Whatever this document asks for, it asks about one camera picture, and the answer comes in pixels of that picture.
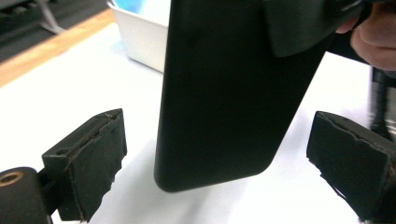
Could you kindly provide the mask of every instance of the hand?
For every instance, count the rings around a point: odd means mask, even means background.
[[[357,20],[346,22],[336,32],[347,32]],[[373,5],[371,16],[353,31],[351,46],[370,65],[396,71],[396,0]]]

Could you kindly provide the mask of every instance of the wooden surface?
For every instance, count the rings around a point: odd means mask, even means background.
[[[64,53],[113,22],[115,22],[115,19],[113,12],[109,8],[66,30],[64,33],[56,35],[0,63],[0,88],[38,67],[40,64]]]

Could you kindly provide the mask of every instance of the white box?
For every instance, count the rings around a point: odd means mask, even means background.
[[[163,73],[170,0],[141,0],[139,7],[121,8],[107,0],[113,10],[128,57]]]

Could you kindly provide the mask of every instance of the blue object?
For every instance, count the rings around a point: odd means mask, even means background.
[[[139,13],[146,0],[114,0],[119,8],[124,10]]]

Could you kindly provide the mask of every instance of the black phone case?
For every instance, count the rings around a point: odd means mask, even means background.
[[[262,0],[172,1],[154,171],[163,190],[272,162],[332,35],[276,58],[263,12]]]

